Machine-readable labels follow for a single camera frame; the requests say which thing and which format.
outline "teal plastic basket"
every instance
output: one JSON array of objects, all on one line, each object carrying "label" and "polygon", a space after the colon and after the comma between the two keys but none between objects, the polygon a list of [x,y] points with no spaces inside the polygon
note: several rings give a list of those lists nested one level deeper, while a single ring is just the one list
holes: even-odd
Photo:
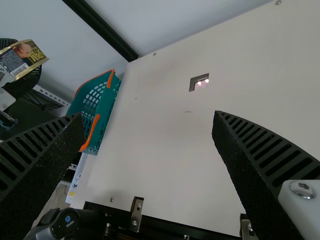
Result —
[{"label": "teal plastic basket", "polygon": [[86,142],[79,152],[98,154],[120,84],[112,69],[85,82],[77,90],[67,115],[82,115]]}]

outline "food can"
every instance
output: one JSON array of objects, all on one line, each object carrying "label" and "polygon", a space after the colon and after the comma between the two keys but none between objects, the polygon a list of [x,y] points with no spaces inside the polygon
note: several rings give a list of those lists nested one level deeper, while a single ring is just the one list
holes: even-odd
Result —
[{"label": "food can", "polygon": [[0,50],[0,65],[18,80],[48,61],[49,58],[31,39],[18,41]]}]

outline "black textured gripper pad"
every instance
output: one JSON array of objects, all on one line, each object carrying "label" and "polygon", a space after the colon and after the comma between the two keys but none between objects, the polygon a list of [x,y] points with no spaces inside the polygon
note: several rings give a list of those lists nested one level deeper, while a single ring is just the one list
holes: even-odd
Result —
[{"label": "black textured gripper pad", "polygon": [[320,162],[292,142],[216,111],[212,138],[259,240],[302,240],[278,201],[286,180],[320,179]]},{"label": "black textured gripper pad", "polygon": [[0,240],[26,236],[84,142],[77,113],[0,143]]}]

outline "white ceiling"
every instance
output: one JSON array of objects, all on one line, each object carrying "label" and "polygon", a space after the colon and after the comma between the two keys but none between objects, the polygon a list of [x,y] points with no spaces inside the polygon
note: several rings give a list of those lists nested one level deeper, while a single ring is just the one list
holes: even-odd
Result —
[{"label": "white ceiling", "polygon": [[201,32],[270,0],[86,0],[140,55]]},{"label": "white ceiling", "polygon": [[71,101],[87,80],[127,61],[62,0],[2,0],[0,38],[32,39],[50,58],[39,85]]},{"label": "white ceiling", "polygon": [[[270,0],[86,0],[140,55],[217,25]],[[50,58],[39,85],[71,101],[85,81],[127,61],[62,0],[3,0],[0,38],[33,39]]]}]

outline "black machine frame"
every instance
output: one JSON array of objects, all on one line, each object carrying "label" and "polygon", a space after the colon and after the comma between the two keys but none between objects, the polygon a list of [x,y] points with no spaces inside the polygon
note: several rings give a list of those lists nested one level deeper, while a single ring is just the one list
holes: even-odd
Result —
[{"label": "black machine frame", "polygon": [[62,0],[128,62],[139,55],[97,14],[85,0]]},{"label": "black machine frame", "polygon": [[106,216],[102,239],[120,240],[240,240],[240,237],[209,231],[142,215],[139,232],[128,229],[131,212],[86,201],[84,210],[94,210]]}]

